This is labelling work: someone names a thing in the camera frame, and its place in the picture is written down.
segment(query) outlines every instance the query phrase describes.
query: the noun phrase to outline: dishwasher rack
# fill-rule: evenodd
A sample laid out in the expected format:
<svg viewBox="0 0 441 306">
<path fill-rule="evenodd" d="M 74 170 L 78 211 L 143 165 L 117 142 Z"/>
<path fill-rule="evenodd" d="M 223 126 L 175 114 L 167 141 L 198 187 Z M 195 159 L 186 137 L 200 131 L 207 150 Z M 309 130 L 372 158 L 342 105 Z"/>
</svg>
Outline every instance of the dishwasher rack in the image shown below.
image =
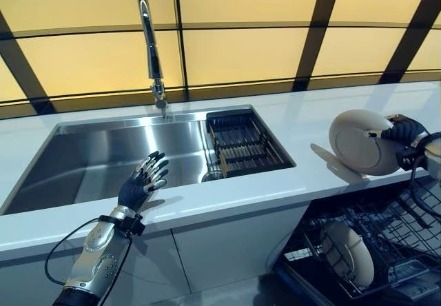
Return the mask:
<svg viewBox="0 0 441 306">
<path fill-rule="evenodd" d="M 416 192 L 436 212 L 441 212 L 440 185 L 431 178 L 417 181 Z M 348 295 L 349 300 L 359 299 L 397 287 L 404 282 L 440 268 L 441 222 L 440 219 L 421 210 L 413 202 L 403 184 L 386 194 L 375 195 L 375 189 L 363 191 L 362 196 L 349 195 L 323 199 L 311 204 L 283 254 L 285 261 L 293 263 L 311 257 L 322 263 L 333 274 L 336 282 Z M 331 250 L 339 253 L 339 259 L 330 265 L 323 253 L 320 237 L 323 227 L 332 221 L 340 221 L 353 229 L 364 241 L 371 254 L 375 275 L 368 287 L 353 283 L 354 273 L 350 270 L 341 278 L 333 266 L 347 260 L 332 242 Z"/>
</svg>

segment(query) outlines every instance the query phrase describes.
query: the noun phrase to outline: stainless steel sink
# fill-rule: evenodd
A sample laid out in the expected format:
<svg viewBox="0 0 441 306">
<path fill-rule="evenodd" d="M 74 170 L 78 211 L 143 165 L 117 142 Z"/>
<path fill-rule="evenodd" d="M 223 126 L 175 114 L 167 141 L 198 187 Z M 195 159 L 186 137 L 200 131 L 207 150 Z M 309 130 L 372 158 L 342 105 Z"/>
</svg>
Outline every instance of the stainless steel sink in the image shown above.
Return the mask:
<svg viewBox="0 0 441 306">
<path fill-rule="evenodd" d="M 58 124 L 0 213 L 115 197 L 135 166 L 156 150 L 170 162 L 165 187 L 222 178 L 205 119 L 225 110 Z"/>
</svg>

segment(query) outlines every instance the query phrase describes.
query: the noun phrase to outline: kitchen counter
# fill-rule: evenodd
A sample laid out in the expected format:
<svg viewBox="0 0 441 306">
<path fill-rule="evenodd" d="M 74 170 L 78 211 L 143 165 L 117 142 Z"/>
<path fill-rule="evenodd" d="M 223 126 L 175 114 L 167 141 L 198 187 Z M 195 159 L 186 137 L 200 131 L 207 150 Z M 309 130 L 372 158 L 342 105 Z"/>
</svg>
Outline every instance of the kitchen counter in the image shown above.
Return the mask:
<svg viewBox="0 0 441 306">
<path fill-rule="evenodd" d="M 359 176 L 333 161 L 328 130 L 332 120 L 345 110 L 401 113 L 420 121 L 430 132 L 441 130 L 439 81 L 172 103 L 168 110 L 181 112 L 242 104 L 253 105 L 297 166 L 160 190 L 149 200 L 152 205 L 160 205 L 142 213 L 146 232 L 306 203 L 408 179 L 410 173 L 402 170 L 387 176 Z M 0 121 L 0 203 L 8 197 L 57 123 L 150 114 L 158 114 L 152 105 Z M 0 216 L 1 258 L 46 253 L 68 232 L 91 218 L 110 213 L 115 205 L 116 199 L 108 198 Z M 85 236 L 87 231 L 82 229 L 75 236 Z"/>
</svg>

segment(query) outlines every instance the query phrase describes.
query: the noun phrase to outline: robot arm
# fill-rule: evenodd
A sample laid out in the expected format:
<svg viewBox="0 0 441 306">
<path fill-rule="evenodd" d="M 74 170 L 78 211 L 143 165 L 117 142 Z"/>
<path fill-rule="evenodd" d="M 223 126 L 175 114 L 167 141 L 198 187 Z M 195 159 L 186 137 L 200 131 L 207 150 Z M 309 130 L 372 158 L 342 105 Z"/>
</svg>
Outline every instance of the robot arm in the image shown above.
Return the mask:
<svg viewBox="0 0 441 306">
<path fill-rule="evenodd" d="M 401 114 L 387 117 L 393 127 L 387 130 L 367 130 L 365 136 L 388 139 L 406 146 L 396 154 L 398 165 L 404 170 L 423 167 L 441 181 L 441 134 L 429 134 L 418 121 Z"/>
<path fill-rule="evenodd" d="M 83 252 L 72 267 L 54 306 L 95 306 L 116 280 L 121 255 L 130 246 L 131 235 L 141 234 L 144 201 L 167 182 L 162 170 L 168 161 L 154 152 L 142 161 L 122 186 L 109 216 L 100 216 L 84 242 Z"/>
</svg>

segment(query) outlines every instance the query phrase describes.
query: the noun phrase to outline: faucet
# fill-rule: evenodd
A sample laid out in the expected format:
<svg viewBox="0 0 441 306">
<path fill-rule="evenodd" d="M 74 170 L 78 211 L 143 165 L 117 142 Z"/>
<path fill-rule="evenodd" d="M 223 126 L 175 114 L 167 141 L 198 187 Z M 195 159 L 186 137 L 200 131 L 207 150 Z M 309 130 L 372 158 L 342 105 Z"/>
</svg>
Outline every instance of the faucet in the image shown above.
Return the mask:
<svg viewBox="0 0 441 306">
<path fill-rule="evenodd" d="M 159 63 L 158 50 L 156 49 L 156 39 L 154 37 L 154 28 L 152 15 L 150 14 L 148 0 L 138 0 L 139 12 L 141 14 L 141 23 L 143 24 L 145 42 L 147 44 L 147 65 L 149 70 L 149 79 L 153 80 L 150 90 L 155 98 L 155 105 L 161 109 L 163 118 L 165 118 L 165 100 L 163 73 Z"/>
</svg>

